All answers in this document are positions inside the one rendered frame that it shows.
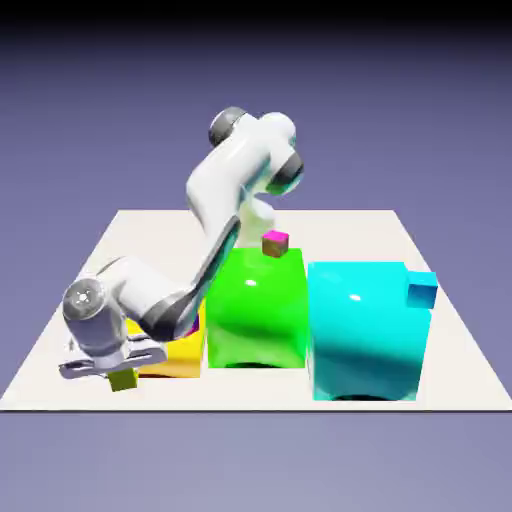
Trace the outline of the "small blue cube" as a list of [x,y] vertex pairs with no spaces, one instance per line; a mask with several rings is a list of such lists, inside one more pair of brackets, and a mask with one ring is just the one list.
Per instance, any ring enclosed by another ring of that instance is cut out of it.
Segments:
[[432,310],[435,306],[438,290],[436,273],[409,271],[407,277],[407,306]]

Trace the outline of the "large cyan box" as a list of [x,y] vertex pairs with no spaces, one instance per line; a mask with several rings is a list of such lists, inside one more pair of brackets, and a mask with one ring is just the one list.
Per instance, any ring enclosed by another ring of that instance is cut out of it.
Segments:
[[309,264],[315,399],[415,400],[433,309],[407,306],[409,271],[402,261]]

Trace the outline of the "small magenta cube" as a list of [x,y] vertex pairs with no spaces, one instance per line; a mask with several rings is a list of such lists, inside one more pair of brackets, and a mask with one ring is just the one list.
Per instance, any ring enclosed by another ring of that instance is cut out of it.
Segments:
[[289,249],[289,234],[271,230],[262,236],[262,252],[270,257],[279,258]]

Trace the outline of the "large yellow box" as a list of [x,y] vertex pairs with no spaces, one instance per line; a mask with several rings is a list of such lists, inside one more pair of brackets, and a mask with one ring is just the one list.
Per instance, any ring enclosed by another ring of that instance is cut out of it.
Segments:
[[205,340],[206,301],[198,310],[193,329],[186,337],[166,344],[167,360],[137,369],[142,378],[199,378]]

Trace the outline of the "large green box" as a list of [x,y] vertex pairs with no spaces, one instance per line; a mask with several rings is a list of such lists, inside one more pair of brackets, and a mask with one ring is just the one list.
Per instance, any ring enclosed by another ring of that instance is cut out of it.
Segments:
[[273,258],[231,251],[206,297],[208,364],[302,368],[309,343],[308,290],[299,248]]

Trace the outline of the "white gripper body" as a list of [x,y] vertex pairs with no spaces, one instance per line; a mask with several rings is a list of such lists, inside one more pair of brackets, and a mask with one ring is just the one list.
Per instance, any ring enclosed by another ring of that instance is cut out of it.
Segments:
[[65,379],[106,375],[164,362],[167,357],[167,344],[155,341],[146,334],[129,336],[118,349],[105,356],[91,356],[76,340],[71,339],[65,349],[64,360],[59,365],[59,372]]

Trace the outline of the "small yellow cube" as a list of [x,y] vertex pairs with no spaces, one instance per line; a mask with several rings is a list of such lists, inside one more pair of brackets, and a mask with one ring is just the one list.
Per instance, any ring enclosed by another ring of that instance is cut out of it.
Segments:
[[138,373],[134,368],[110,372],[107,379],[113,392],[135,389],[138,385]]

